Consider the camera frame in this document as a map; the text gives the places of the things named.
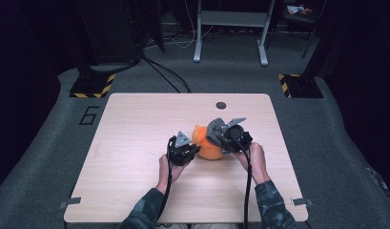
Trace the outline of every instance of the forearm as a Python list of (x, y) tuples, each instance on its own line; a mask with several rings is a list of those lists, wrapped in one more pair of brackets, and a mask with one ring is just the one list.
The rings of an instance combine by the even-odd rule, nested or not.
[(158, 189), (151, 189), (123, 220), (120, 228), (155, 228), (164, 195)]
[(255, 191), (262, 228), (298, 228), (272, 180), (259, 183)]

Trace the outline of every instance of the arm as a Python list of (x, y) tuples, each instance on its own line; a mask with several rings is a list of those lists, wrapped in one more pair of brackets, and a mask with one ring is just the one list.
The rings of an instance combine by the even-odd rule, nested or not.
[[(180, 174), (188, 165), (173, 166), (172, 183), (177, 181)], [(159, 159), (159, 179), (155, 188), (152, 188), (138, 203), (135, 205), (129, 216), (123, 220), (120, 228), (128, 229), (146, 229), (155, 228), (158, 220), (158, 213), (161, 209), (162, 201), (168, 185), (168, 158), (163, 155)]]
[[(258, 143), (250, 147), (252, 178), (257, 185), (257, 206), (262, 218), (263, 228), (297, 228), (296, 222), (290, 212), (286, 210), (283, 198), (266, 171), (266, 160), (263, 148)], [(248, 162), (243, 153), (234, 153), (248, 171)]]

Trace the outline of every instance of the sleeve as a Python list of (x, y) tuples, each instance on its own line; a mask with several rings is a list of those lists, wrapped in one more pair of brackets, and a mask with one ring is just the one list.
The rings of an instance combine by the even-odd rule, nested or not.
[(263, 229), (298, 228), (272, 180), (260, 183), (255, 191)]
[(164, 195), (159, 190), (151, 189), (124, 219), (120, 229), (147, 229), (155, 228), (158, 213), (161, 209)]

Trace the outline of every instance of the table top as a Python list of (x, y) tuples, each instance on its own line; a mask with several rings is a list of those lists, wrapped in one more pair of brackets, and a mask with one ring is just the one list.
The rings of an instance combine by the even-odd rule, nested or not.
[[(224, 102), (220, 110), (217, 102)], [(195, 125), (222, 118), (240, 123), (265, 151), (267, 170), (297, 221), (308, 218), (298, 181), (267, 94), (112, 94), (72, 192), (66, 222), (121, 222), (158, 181), (158, 160), (168, 139)], [(242, 222), (246, 171), (232, 155), (219, 160), (196, 156), (173, 184), (158, 222)], [(260, 221), (251, 186), (249, 221)]]

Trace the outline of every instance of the orange object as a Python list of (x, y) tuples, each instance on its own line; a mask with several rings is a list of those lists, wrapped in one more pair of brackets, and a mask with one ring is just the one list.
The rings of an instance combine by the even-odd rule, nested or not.
[(201, 146), (198, 155), (206, 159), (222, 158), (221, 148), (210, 143), (206, 138), (207, 127), (195, 125), (194, 133), (192, 134), (192, 142), (197, 146)]

